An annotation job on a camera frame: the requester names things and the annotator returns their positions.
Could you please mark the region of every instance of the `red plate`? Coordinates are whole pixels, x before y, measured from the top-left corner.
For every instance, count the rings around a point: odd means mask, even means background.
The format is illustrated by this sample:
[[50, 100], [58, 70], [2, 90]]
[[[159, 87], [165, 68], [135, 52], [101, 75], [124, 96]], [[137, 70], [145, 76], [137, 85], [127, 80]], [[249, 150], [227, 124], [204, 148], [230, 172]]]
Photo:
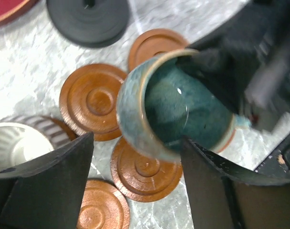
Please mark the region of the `red plate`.
[[0, 0], [0, 26], [27, 12], [37, 1], [38, 0]]

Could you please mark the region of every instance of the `wooden lid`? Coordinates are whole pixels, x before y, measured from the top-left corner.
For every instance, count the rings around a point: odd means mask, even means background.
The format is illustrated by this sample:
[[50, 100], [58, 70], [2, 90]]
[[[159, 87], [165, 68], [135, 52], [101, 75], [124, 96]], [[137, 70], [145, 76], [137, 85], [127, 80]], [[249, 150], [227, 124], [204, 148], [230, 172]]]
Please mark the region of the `wooden lid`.
[[125, 196], [139, 202], [153, 202], [176, 188], [182, 167], [142, 156], [121, 138], [111, 156], [111, 174], [115, 186]]
[[0, 0], [0, 26], [27, 12], [37, 1], [38, 0]]
[[129, 206], [112, 185], [88, 180], [83, 195], [77, 229], [128, 229]]
[[183, 49], [187, 45], [188, 41], [172, 30], [149, 30], [140, 35], [130, 49], [128, 60], [129, 71], [132, 71], [135, 67], [155, 55]]
[[116, 99], [127, 74], [108, 64], [77, 69], [60, 92], [59, 106], [65, 123], [78, 135], [93, 131], [96, 141], [121, 136], [116, 121]]

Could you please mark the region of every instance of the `white marble countertop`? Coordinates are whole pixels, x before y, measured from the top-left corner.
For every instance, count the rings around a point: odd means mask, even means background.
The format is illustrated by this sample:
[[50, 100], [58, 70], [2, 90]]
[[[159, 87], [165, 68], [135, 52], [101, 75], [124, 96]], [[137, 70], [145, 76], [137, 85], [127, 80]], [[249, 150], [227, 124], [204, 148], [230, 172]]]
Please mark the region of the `white marble countertop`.
[[[143, 32], [173, 29], [190, 42], [233, 15], [245, 0], [129, 0], [131, 19], [125, 35], [102, 49], [79, 47], [64, 39], [40, 1], [30, 12], [0, 29], [0, 119], [9, 115], [49, 115], [61, 119], [58, 103], [65, 79], [85, 64], [104, 62], [127, 71], [130, 46]], [[272, 135], [237, 131], [222, 156], [254, 169], [290, 131], [285, 116]], [[111, 179], [110, 155], [118, 139], [95, 142], [89, 177]], [[184, 178], [166, 198], [154, 203], [128, 200], [131, 229], [192, 229]]]

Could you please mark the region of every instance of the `teal ceramic cup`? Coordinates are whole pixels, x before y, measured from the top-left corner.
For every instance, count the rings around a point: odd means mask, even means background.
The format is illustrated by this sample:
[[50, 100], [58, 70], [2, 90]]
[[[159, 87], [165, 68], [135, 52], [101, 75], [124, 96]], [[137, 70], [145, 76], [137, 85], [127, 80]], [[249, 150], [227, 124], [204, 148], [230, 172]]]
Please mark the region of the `teal ceramic cup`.
[[117, 99], [117, 122], [137, 152], [178, 163], [182, 135], [216, 153], [231, 141], [236, 117], [200, 81], [175, 65], [177, 57], [195, 53], [168, 52], [129, 73]]

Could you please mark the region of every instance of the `glazed ceramic cup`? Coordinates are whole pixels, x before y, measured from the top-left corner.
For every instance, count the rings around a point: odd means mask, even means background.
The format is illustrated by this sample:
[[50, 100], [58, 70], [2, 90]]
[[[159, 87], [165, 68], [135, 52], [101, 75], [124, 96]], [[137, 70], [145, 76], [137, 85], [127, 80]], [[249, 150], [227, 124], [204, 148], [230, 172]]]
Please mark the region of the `glazed ceramic cup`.
[[67, 133], [51, 119], [15, 116], [0, 120], [0, 171], [47, 154], [69, 143]]
[[118, 95], [117, 121], [124, 138], [139, 153], [180, 162], [180, 138], [188, 135], [216, 153], [231, 141], [235, 116], [197, 79], [175, 65], [176, 50], [156, 56], [131, 71]]

